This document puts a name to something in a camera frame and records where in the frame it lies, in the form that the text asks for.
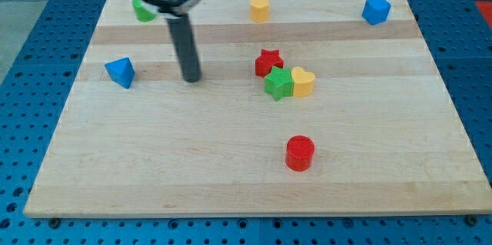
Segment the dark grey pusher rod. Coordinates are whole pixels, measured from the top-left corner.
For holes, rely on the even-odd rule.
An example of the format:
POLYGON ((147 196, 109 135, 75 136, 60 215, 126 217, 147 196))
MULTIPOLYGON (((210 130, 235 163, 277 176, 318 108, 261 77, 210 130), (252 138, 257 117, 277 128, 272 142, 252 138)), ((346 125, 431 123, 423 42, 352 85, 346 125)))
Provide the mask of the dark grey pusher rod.
POLYGON ((201 66, 188 15, 167 18, 166 21, 183 79, 188 83, 200 81, 201 66))

